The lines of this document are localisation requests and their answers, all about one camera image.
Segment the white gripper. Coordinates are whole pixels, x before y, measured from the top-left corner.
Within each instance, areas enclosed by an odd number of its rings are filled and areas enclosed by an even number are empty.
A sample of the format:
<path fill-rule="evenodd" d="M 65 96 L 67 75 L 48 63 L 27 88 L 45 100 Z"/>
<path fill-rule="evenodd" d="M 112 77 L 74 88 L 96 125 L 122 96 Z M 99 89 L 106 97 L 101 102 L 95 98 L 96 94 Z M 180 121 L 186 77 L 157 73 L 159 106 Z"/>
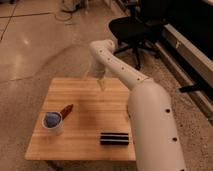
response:
<path fill-rule="evenodd" d="M 102 91 L 105 91 L 105 79 L 102 79 L 105 76 L 106 68 L 103 64 L 98 62 L 93 62 L 90 65 L 87 75 L 89 77 L 97 78 L 97 82 Z"/>

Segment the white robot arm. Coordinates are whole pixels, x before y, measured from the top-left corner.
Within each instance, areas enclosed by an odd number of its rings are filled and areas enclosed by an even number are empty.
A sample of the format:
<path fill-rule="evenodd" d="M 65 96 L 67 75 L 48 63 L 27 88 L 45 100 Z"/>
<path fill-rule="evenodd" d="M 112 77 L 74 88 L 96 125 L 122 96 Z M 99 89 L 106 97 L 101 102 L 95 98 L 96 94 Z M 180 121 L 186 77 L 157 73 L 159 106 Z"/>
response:
<path fill-rule="evenodd" d="M 90 52 L 130 90 L 127 111 L 138 171 L 187 171 L 169 93 L 153 78 L 114 56 L 112 40 L 90 43 Z"/>

